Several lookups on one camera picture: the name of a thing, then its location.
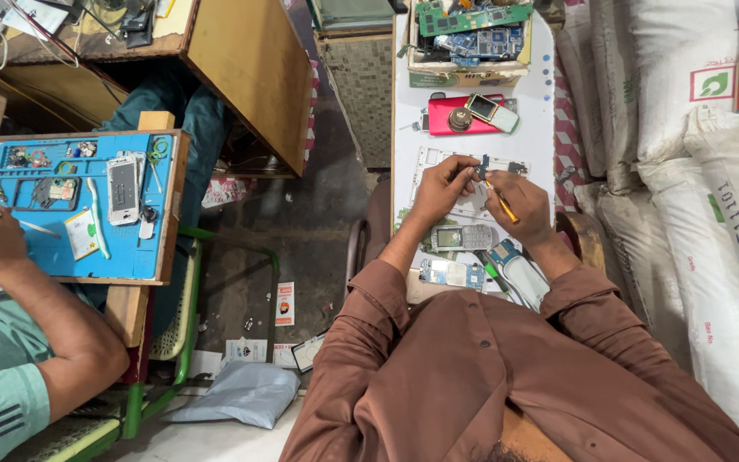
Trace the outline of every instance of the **toothbrush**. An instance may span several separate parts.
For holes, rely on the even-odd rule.
[[[102,220],[98,217],[98,194],[96,192],[96,182],[92,177],[87,178],[87,190],[93,195],[93,207],[90,208],[90,215],[93,216],[93,224],[96,226],[96,240],[98,248],[101,249],[104,258],[110,260],[110,252],[108,252],[108,244],[104,241],[102,234]]]

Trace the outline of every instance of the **wooden desk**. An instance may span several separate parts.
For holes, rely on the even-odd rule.
[[[539,13],[534,13],[532,26],[532,54],[529,75],[519,79],[514,87],[479,86],[446,88],[411,88],[409,71],[405,59],[393,59],[393,225],[400,224],[398,214],[410,207],[413,174],[416,171],[418,149],[421,146],[457,151],[464,154],[489,154],[529,164],[529,180],[549,193],[552,206],[549,219],[554,217],[554,42],[552,32]],[[406,15],[395,18],[395,46],[401,47],[401,38]],[[409,126],[420,120],[420,111],[427,107],[429,97],[436,91],[446,93],[446,98],[469,96],[471,93],[484,95],[503,94],[506,98],[517,98],[520,123],[512,135],[490,133],[482,135],[431,136],[427,131],[412,131]],[[451,215],[461,225],[489,225],[497,234],[498,241],[507,238],[506,231],[493,221]],[[416,252],[412,267],[420,267],[425,258],[435,259],[420,250]],[[457,261],[479,263],[470,252],[460,252]],[[490,283],[492,290],[498,290]]]
[[[176,0],[169,17],[156,21],[153,43],[130,50],[116,39],[108,43],[108,32],[88,15],[82,27],[77,53],[88,62],[183,61],[256,136],[260,152],[281,161],[283,169],[274,174],[301,176],[313,70],[280,2]],[[73,47],[78,31],[65,26],[56,36]],[[58,63],[35,37],[14,29],[6,37],[10,58],[0,76],[8,83],[43,103],[62,100],[96,121],[106,120],[118,107],[101,80]],[[2,55],[0,45],[0,62]],[[116,86],[120,100],[121,90]]]

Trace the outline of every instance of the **brown shirt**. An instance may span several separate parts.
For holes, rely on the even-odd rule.
[[[351,287],[281,460],[478,460],[509,400],[577,462],[739,462],[732,419],[595,269],[555,279],[540,315],[473,290],[408,311],[378,260]]]

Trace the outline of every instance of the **blue silicone repair mat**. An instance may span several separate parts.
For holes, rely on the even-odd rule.
[[[108,177],[107,160],[116,157],[118,151],[150,152],[154,143],[164,140],[166,150],[155,165],[156,173],[162,184],[162,193],[156,185],[152,173],[153,165],[146,163],[141,203],[149,205],[158,212],[155,220],[153,236],[149,239],[139,238],[141,221],[131,225],[113,226],[108,222]],[[92,157],[68,158],[67,148],[75,150],[79,142],[96,143],[96,153]],[[36,140],[31,142],[4,142],[0,145],[0,185],[7,195],[8,206],[31,206],[30,194],[41,178],[80,178],[78,197],[75,203],[56,200],[49,210],[13,211],[13,216],[33,225],[54,231],[62,238],[56,238],[33,228],[25,229],[28,256],[42,270],[53,276],[90,276],[97,278],[154,278],[156,260],[161,242],[163,209],[168,190],[168,179],[172,161],[172,136],[170,135],[117,135],[93,136],[88,138],[60,138]],[[16,167],[7,168],[13,148],[24,151],[27,155],[36,153],[35,158],[45,156],[50,165],[46,168]],[[67,172],[70,162],[77,167],[76,173]],[[99,252],[93,252],[78,261],[73,258],[70,239],[67,236],[65,220],[81,213],[85,207],[92,207],[93,196],[87,190],[87,177],[92,177],[98,191],[98,212],[101,218],[104,239],[108,244],[110,260]]]

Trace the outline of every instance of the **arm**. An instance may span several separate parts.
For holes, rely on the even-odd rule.
[[[520,218],[513,225],[488,191],[487,208],[527,249],[549,280],[541,315],[573,340],[599,352],[662,393],[736,429],[695,379],[672,361],[598,270],[580,263],[549,224],[546,191],[514,173],[487,176]]]
[[[0,285],[41,327],[55,358],[36,364],[50,422],[116,382],[129,360],[102,318],[27,258],[19,222],[0,206]]]
[[[427,169],[398,232],[350,282],[344,308],[315,355],[313,379],[281,460],[354,459],[362,443],[372,441],[374,423],[356,413],[355,405],[387,361],[393,338],[410,324],[404,278],[421,238],[449,213],[458,195],[470,193],[470,166],[477,163],[454,155]]]

